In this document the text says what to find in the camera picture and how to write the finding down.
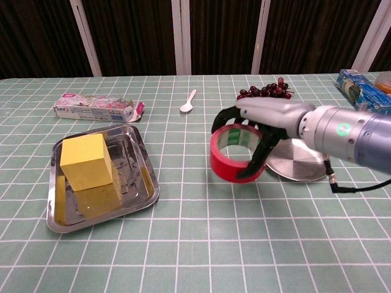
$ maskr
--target dark red grapes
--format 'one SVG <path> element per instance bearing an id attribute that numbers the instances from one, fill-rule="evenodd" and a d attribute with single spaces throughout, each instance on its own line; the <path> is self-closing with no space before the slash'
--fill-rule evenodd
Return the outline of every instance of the dark red grapes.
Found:
<path id="1" fill-rule="evenodd" d="M 260 97 L 260 96 L 290 99 L 292 95 L 291 92 L 288 91 L 289 85 L 283 80 L 283 78 L 278 78 L 277 82 L 278 84 L 273 82 L 272 84 L 267 84 L 265 87 L 262 87 L 261 89 L 258 89 L 254 85 L 250 86 L 249 91 L 241 89 L 240 95 L 237 97 L 237 99 Z"/>

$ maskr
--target tape roll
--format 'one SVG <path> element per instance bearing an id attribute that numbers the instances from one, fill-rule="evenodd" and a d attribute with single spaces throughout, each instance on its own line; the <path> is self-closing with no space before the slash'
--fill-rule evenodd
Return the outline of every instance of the tape roll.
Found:
<path id="1" fill-rule="evenodd" d="M 249 161 L 230 159 L 221 150 L 229 145 L 241 145 L 254 152 L 261 139 L 262 133 L 252 126 L 235 123 L 219 128 L 212 134 L 210 140 L 212 171 L 218 177 L 232 183 L 248 183 L 256 180 L 262 174 L 265 165 L 255 175 L 246 179 L 237 179 L 237 174 L 247 167 Z"/>

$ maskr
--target black cable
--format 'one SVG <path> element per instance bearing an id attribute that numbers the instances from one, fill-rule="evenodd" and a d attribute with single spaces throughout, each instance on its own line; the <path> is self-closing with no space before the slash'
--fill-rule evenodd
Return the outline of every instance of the black cable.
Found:
<path id="1" fill-rule="evenodd" d="M 335 177 L 335 173 L 331 167 L 331 161 L 329 156 L 324 156 L 324 166 L 326 167 L 326 175 L 329 177 L 330 187 L 331 191 L 335 194 L 354 194 L 356 192 L 365 192 L 365 191 L 371 191 L 378 188 L 382 188 L 388 184 L 391 183 L 391 179 L 384 181 L 382 183 L 363 187 L 363 188 L 355 188 L 355 187 L 341 187 L 338 186 L 337 179 Z"/>

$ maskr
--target table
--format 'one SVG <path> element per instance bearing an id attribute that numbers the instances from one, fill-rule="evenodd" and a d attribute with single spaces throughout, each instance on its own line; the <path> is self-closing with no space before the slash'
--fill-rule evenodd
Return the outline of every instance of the table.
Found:
<path id="1" fill-rule="evenodd" d="M 325 179 L 293 183 L 266 170 L 223 182 L 209 168 L 211 124 L 240 89 L 279 76 L 133 76 L 0 81 L 0 291 L 387 292 L 391 190 L 332 194 Z M 336 74 L 282 76 L 317 106 L 350 107 Z M 376 73 L 367 74 L 374 81 Z M 194 109 L 179 112 L 193 90 Z M 49 159 L 61 138 L 108 126 L 59 119 L 64 92 L 145 103 L 140 130 L 159 201 L 71 234 L 46 227 Z M 230 154 L 244 156 L 242 150 Z M 341 185 L 388 179 L 334 159 Z"/>

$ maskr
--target metal tray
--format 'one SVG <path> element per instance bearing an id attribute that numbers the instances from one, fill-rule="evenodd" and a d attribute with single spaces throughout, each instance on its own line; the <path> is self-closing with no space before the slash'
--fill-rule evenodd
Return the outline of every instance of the metal tray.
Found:
<path id="1" fill-rule="evenodd" d="M 119 172 L 122 190 L 121 207 L 107 214 L 87 219 L 78 212 L 76 195 L 65 179 L 65 219 L 63 225 L 55 220 L 56 189 L 61 188 L 57 183 L 64 176 L 59 166 L 62 141 L 67 138 L 86 134 L 102 133 L 109 150 L 111 161 Z M 69 233 L 82 228 L 105 222 L 151 206 L 159 197 L 160 187 L 157 182 L 152 164 L 145 149 L 138 129 L 129 124 L 94 129 L 58 141 L 52 150 L 48 208 L 46 223 L 49 229 L 57 233 Z"/>
<path id="2" fill-rule="evenodd" d="M 323 155 L 299 139 L 281 140 L 266 165 L 278 175 L 293 181 L 311 182 L 326 176 Z"/>

